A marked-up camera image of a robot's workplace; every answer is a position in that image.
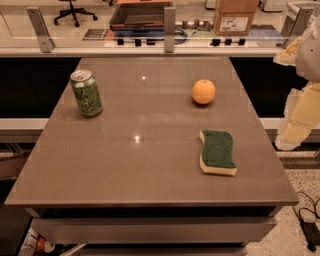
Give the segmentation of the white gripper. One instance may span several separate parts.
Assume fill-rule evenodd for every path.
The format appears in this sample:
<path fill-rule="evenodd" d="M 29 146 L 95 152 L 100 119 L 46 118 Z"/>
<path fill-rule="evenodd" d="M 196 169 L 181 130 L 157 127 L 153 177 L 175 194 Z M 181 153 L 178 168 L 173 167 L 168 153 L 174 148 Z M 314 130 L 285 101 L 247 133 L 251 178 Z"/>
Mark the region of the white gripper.
<path fill-rule="evenodd" d="M 299 76 L 311 80 L 301 90 L 292 89 L 287 97 L 284 118 L 277 131 L 275 145 L 279 150 L 298 147 L 320 124 L 320 16 L 278 53 L 273 62 L 295 66 Z"/>

